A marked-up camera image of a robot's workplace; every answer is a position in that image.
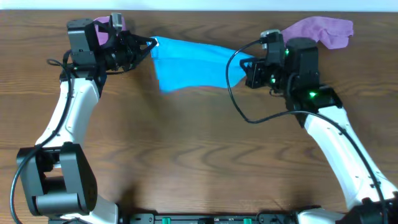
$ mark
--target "black cable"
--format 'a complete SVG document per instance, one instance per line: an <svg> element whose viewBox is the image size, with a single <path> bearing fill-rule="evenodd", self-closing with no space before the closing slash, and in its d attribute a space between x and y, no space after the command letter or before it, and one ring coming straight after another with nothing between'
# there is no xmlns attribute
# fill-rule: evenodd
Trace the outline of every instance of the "black cable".
<svg viewBox="0 0 398 224"><path fill-rule="evenodd" d="M91 224L91 223L86 222L86 221L82 220L81 218L77 218L77 217L76 217L76 218L71 218L71 219L69 219L69 220L63 222L62 224L69 224L69 223L73 223L73 222L80 222L80 223Z"/></svg>
<svg viewBox="0 0 398 224"><path fill-rule="evenodd" d="M106 74L107 75L120 75L120 74L123 74L123 73L126 73L126 72L130 72L130 71L131 71L131 69L123 71L123 72L107 72Z"/></svg>
<svg viewBox="0 0 398 224"><path fill-rule="evenodd" d="M48 64L48 65L51 65L51 66L61 66L61 65L59 65L59 64L57 64L57 63L52 63L52 62L47 62L47 64ZM72 75L73 75L75 78L79 78L79 76L76 74L75 71L72 71L71 73L72 73Z"/></svg>
<svg viewBox="0 0 398 224"><path fill-rule="evenodd" d="M273 97L284 97L283 95L279 94L279 95L274 95L273 93L275 93L275 90L273 88L271 88L269 90L269 95L273 96Z"/></svg>
<svg viewBox="0 0 398 224"><path fill-rule="evenodd" d="M296 77L298 74L290 74L288 79L287 79L287 85L286 85L286 95L287 97L290 98L290 90L292 89L292 81L293 78Z"/></svg>
<svg viewBox="0 0 398 224"><path fill-rule="evenodd" d="M237 111L239 112L239 114L243 117L243 119L245 121L248 120L248 118L244 115L244 113L241 111L241 109L238 107L238 105L235 102L234 96L232 95L232 90L231 90L231 85L229 84L229 78L228 78L228 69L229 69L229 65L232 62L232 59L234 59L234 57L241 52L242 50L254 45L254 44L259 44L260 40L255 40L251 43L246 44L245 46L241 47L239 50L235 51L234 54L232 54L232 56L229 58L227 64L226 64L226 70L225 70L225 77L226 77L226 85L228 87L228 92L229 92L229 96L231 97L232 103L234 104L235 108L237 109Z"/></svg>
<svg viewBox="0 0 398 224"><path fill-rule="evenodd" d="M278 220L278 223L279 223L279 224L283 224L283 223L279 220L279 217L278 217L277 215L275 215L275 218L276 218L276 220Z"/></svg>
<svg viewBox="0 0 398 224"><path fill-rule="evenodd" d="M371 177L371 179L372 179L372 181L373 181L374 187L376 188L376 192L377 192L377 194L378 194L378 196L379 196L379 200L380 200L380 204L381 204L381 210L382 210L382 211L381 211L381 212L382 212L382 222L383 222L383 224L388 224L386 201L384 200L384 196L383 196L383 194L382 194L382 192L381 192L380 185L379 185L378 182L377 182L376 176L374 175L371 166L370 166L369 163L367 162L366 158L364 157L363 153L361 152L361 150L359 149L359 147L357 146L357 144L354 142L354 140L351 138L351 136L346 132L346 130L345 130L344 128L342 128L338 123L334 122L333 120L327 118L327 117L324 116L324 115L312 113L312 112L309 112L309 111L302 111L302 110L285 111L285 112L281 112L281 113L277 113L277 114L268 116L268 117L266 117L266 118L262 118L262 119L258 119L258 120L251 120L251 119L247 118L247 117L244 115L244 113L242 112L242 110L241 110L241 109L239 108L239 106L236 104L235 99L234 99L234 96L233 96L233 94L232 94L231 86L230 86L230 84L229 84L229 76L228 76L229 65L230 65L232 59L233 59L238 53L240 53L240 51L242 51L242 50L244 50L244 49L246 49L246 48L248 48L248 47L250 47L250 46L252 46L252 45L254 45L254 44L258 44L258 43L260 43L260 40L255 40L255 41L253 41L253 42L251 42L251 43L249 43L249 44L246 44L245 46L241 47L239 50L235 51L234 54L232 54L232 56L231 56L231 57L229 58L229 60L228 60L228 63L226 64L226 70L225 70L226 84L227 84L227 87L228 87L229 96L231 97L232 103L233 103L233 105L235 106L236 110L239 112L239 114L242 116L242 118L243 118L246 122L251 123L251 124L259 124L259 123L268 121L268 120L270 120L270 119L278 118L278 117L280 117L280 116L288 115L288 114L307 114L307 115L316 116L317 118L323 119L323 120L327 121L328 123L330 123L331 125L333 125L333 126L334 126L341 134L343 134L343 135L347 138L347 140L353 145L355 151L358 153L358 156L361 158L363 164L365 165L365 168L366 168L366 170L368 171L368 173L369 173L369 175L370 175L370 177ZM288 85L290 85L289 82L292 81L292 79L293 79L294 76L295 76L295 75L291 75L291 76L289 77Z"/></svg>
<svg viewBox="0 0 398 224"><path fill-rule="evenodd" d="M71 100L72 100L72 94L73 94L73 92L72 92L72 82L71 82L71 80L70 80L70 74L69 74L69 72L67 71L67 69L65 68L65 65L63 65L61 62L59 62L59 61L57 61L57 60L54 60L54 59L47 59L47 63L48 63L49 65L58 64L58 66L61 66L63 72L65 72L65 75L67 76L67 79L68 79L68 96L67 96L67 102L65 103L65 108L63 109L63 112L62 112L62 115L61 115L61 118L60 118L60 121L59 121L57 127L52 131L51 135L50 135L46 140L44 140L44 141L43 141L42 143L40 143L40 144L35 145L35 149L34 149L34 150L31 150L31 151L28 153L28 155L25 156L25 159L21 162L21 164L19 164L18 170L16 171L16 173L15 173L15 175L14 175L14 178L13 178L12 184L11 184L10 202L9 202L9 203L10 203L10 211L11 211L12 218L14 219L14 221L15 221L17 224L22 223L22 222L18 219L17 213L16 213L16 211L15 211L15 206L14 206L14 195L15 195L15 188L16 188L16 184L17 184L17 181L18 181L18 177L19 177L19 175L21 174L22 169L23 169L23 168L26 166L26 164L29 162L29 160L30 160L31 158L33 158L33 157L43 148L44 145L46 145L49 141L51 141L51 140L58 134L59 130L60 130L61 127L62 127L62 124L64 123L64 121L65 121L65 119L66 119L66 117L67 117L68 110L69 110L69 107L70 107L70 102L71 102Z"/></svg>

